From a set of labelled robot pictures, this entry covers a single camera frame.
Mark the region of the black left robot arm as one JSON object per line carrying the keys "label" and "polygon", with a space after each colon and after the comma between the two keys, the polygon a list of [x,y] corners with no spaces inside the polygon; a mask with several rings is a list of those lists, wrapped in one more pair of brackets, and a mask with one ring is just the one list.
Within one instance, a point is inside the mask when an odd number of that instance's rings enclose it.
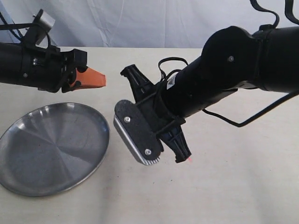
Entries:
{"label": "black left robot arm", "polygon": [[0,81],[51,93],[101,88],[107,83],[104,74],[87,66],[85,51],[12,43],[0,45]]}

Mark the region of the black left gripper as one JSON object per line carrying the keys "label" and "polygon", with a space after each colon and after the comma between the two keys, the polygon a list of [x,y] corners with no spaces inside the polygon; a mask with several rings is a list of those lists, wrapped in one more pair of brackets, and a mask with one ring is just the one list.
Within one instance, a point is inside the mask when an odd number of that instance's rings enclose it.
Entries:
{"label": "black left gripper", "polygon": [[21,85],[42,91],[63,93],[75,89],[105,87],[106,76],[87,67],[87,52],[79,49],[62,51],[51,45],[36,47],[24,57]]}

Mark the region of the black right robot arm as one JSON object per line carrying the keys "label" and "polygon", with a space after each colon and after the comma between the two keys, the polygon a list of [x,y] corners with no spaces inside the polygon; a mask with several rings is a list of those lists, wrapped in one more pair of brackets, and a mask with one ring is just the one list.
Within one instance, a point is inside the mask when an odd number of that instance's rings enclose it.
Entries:
{"label": "black right robot arm", "polygon": [[285,96],[242,123],[243,127],[299,94],[299,29],[270,28],[249,34],[231,26],[214,33],[201,55],[183,69],[162,73],[156,84],[134,65],[121,71],[134,102],[119,101],[114,126],[134,158],[143,165],[158,163],[167,145],[177,163],[191,152],[181,126],[186,118],[239,89],[283,92]]}

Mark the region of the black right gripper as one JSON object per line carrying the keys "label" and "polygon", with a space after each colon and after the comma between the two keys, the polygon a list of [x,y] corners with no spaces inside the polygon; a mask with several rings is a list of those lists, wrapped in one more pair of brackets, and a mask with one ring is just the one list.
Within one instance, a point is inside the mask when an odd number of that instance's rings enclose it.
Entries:
{"label": "black right gripper", "polygon": [[177,163],[187,160],[191,152],[181,128],[185,119],[172,114],[163,102],[161,92],[165,82],[153,84],[134,64],[125,67],[121,75],[128,79],[135,99],[133,104],[140,110],[157,139],[174,152]]}

